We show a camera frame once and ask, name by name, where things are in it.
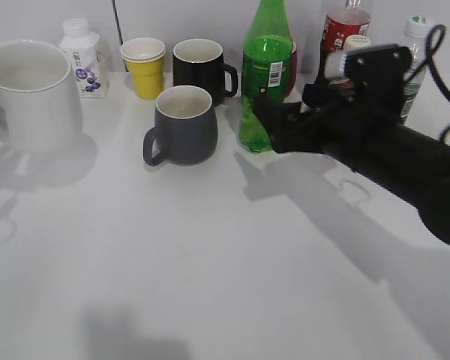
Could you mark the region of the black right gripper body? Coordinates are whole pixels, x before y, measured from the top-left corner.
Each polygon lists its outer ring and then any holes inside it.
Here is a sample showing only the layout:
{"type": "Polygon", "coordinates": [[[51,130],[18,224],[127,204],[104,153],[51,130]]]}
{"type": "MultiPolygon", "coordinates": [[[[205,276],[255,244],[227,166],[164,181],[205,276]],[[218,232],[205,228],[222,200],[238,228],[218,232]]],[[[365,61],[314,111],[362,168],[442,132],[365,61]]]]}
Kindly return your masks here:
{"type": "Polygon", "coordinates": [[[302,102],[279,106],[279,119],[270,135],[277,153],[324,153],[330,142],[358,147],[383,129],[394,127],[398,116],[386,106],[357,97],[341,98],[322,109],[302,102]]]}

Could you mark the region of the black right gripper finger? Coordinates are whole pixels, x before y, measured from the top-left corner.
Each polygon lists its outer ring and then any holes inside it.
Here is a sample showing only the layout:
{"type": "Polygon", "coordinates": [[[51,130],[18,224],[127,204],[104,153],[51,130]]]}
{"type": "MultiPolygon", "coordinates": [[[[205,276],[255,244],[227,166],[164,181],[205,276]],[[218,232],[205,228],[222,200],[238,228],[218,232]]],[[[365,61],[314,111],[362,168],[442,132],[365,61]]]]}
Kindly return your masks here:
{"type": "Polygon", "coordinates": [[[343,99],[356,96],[353,88],[332,88],[325,85],[306,84],[302,94],[302,102],[312,109],[322,109],[343,99]]]}
{"type": "Polygon", "coordinates": [[[259,96],[253,102],[253,114],[266,131],[279,131],[297,123],[302,114],[302,102],[281,103],[259,96]]]}

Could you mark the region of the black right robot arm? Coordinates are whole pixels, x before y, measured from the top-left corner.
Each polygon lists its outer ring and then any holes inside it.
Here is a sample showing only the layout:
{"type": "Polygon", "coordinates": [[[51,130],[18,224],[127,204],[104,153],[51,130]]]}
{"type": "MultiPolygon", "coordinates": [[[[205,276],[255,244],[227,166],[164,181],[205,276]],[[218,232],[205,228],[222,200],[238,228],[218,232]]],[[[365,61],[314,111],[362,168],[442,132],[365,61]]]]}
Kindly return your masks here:
{"type": "Polygon", "coordinates": [[[415,207],[422,223],[450,245],[450,145],[398,122],[383,104],[352,90],[318,88],[326,102],[256,98],[253,114],[278,154],[328,155],[415,207]]]}

